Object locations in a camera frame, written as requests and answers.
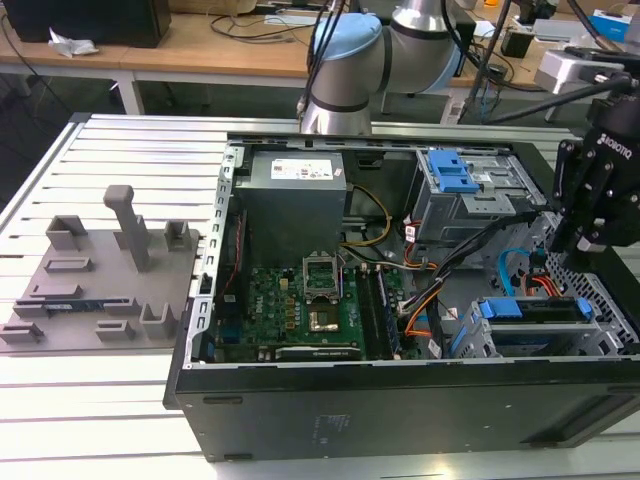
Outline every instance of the open computer tower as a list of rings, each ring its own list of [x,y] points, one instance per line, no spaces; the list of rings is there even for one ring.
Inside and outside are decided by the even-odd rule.
[[[586,441],[640,406],[640,287],[549,251],[552,182],[530,144],[232,136],[165,404],[209,461]]]

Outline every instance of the floor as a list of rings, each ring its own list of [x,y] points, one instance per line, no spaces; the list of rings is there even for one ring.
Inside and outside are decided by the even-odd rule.
[[[45,78],[72,112],[124,113],[117,90],[106,80]],[[0,76],[0,209],[7,204],[55,136],[69,118],[61,105],[35,77],[28,79],[32,93],[20,98],[6,78]],[[293,118],[300,90],[234,85],[142,83],[141,94],[149,115],[201,115],[217,117]],[[374,121],[438,123],[445,98],[391,94],[387,96],[389,115],[380,114],[381,96],[372,99]],[[504,100],[494,115],[521,108],[525,102]],[[555,123],[558,127],[584,128],[587,106],[565,109]],[[479,124],[469,115],[465,123]],[[549,126],[543,114],[511,125]]]

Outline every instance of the gray power supply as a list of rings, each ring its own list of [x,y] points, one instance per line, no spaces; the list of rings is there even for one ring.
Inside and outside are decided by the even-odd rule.
[[[236,192],[248,212],[254,266],[294,267],[336,253],[347,185],[342,154],[256,152]]]

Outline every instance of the robotiq logo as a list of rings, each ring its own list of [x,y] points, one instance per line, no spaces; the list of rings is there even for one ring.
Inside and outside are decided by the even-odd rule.
[[[619,153],[627,160],[631,160],[631,156],[633,155],[633,152],[631,151],[631,149],[625,147],[621,143],[616,142],[613,138],[609,137],[606,133],[603,133],[596,143],[598,145],[606,145],[611,150]]]

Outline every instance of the metal slotted tabletop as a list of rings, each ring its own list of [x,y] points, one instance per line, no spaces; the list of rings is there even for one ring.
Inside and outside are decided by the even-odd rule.
[[[129,184],[148,228],[185,219],[204,232],[227,132],[297,130],[292,120],[74,119],[0,215],[0,323],[8,321],[46,251],[44,231],[54,215],[78,215],[90,229],[118,228],[102,197],[110,184]],[[571,136],[558,129],[388,123],[374,124],[374,133],[532,142],[550,163],[560,140]],[[640,277],[640,248],[619,253]],[[170,352],[0,357],[0,478],[133,478],[142,472],[153,479],[225,480],[640,478],[640,414],[573,450],[210,465],[182,413],[162,407],[170,359]]]

